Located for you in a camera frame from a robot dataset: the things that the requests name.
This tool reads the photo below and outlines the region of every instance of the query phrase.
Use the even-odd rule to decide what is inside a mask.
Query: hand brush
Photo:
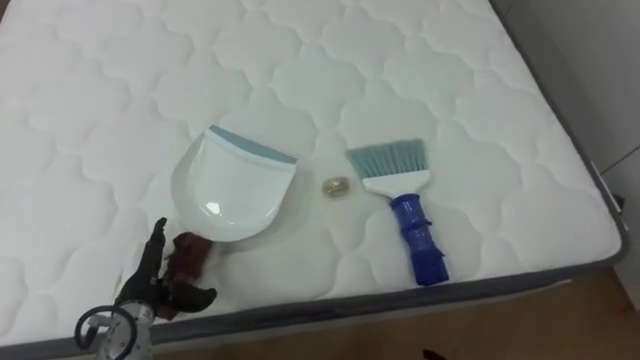
[[[424,215],[417,194],[431,178],[424,142],[419,139],[397,141],[347,150],[345,155],[365,189],[391,198],[391,209],[411,251],[418,285],[429,286],[449,280],[442,259],[444,255],[431,238],[431,223]]]

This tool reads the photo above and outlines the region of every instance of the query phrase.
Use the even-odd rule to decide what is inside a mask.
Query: cable
[[[76,323],[76,329],[73,334],[73,340],[76,342],[79,348],[86,350],[91,347],[91,344],[96,338],[98,334],[98,328],[90,327],[87,331],[87,336],[82,336],[82,325],[93,315],[96,315],[101,312],[110,311],[112,313],[116,313],[122,316],[127,324],[129,325],[129,341],[127,341],[127,345],[124,347],[124,350],[113,360],[124,360],[125,357],[129,356],[131,350],[133,350],[133,346],[136,344],[136,340],[138,339],[138,326],[136,325],[136,320],[129,314],[126,310],[119,308],[113,305],[103,305],[95,307],[80,316],[78,322]]]

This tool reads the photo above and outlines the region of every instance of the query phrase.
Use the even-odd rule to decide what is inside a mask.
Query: small round object
[[[322,183],[322,192],[330,198],[337,198],[349,191],[349,179],[337,176],[327,179]]]

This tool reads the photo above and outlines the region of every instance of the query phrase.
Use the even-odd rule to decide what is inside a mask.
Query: gray mattress border
[[[602,183],[600,175],[592,166],[582,145],[578,142],[569,124],[560,112],[558,106],[550,98],[549,92],[543,86],[540,76],[532,67],[530,59],[522,51],[519,41],[513,36],[513,31],[506,22],[505,16],[495,4],[489,0],[494,12],[498,15],[502,26],[513,41],[516,49],[524,58],[529,71],[540,87],[542,95],[556,114],[562,127],[571,138],[573,146],[580,154],[589,174],[596,183],[602,197],[607,204],[609,213],[615,220],[620,232],[622,246],[615,255],[597,262],[569,266],[560,269],[545,270],[500,278],[478,280],[460,284],[419,288],[389,294],[356,296],[342,299],[311,301],[295,304],[277,305],[252,310],[240,311],[232,314],[209,316],[176,323],[154,326],[151,332],[154,344],[169,344],[180,341],[196,340],[200,338],[237,334],[248,331],[264,330],[313,322],[336,320],[348,317],[370,315],[406,310],[412,308],[479,300],[496,296],[510,295],[527,290],[549,286],[559,281],[571,279],[578,275],[606,268],[624,258],[629,250],[629,237],[617,206],[609,196],[609,191]],[[41,341],[19,345],[0,347],[0,359],[60,359],[95,353],[100,343],[96,341],[94,348],[81,351],[72,338]]]

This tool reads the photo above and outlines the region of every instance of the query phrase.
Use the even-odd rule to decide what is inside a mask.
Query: mattress
[[[77,318],[112,301],[131,245],[162,216],[168,238],[185,231],[170,177],[211,124],[295,156],[297,174],[267,230],[216,245],[199,283],[214,304],[154,327],[156,342],[514,293],[625,248],[597,172],[487,0],[13,0],[0,354],[74,353]],[[387,200],[344,157],[412,138],[451,275],[430,288]],[[351,190],[331,199],[335,176]]]

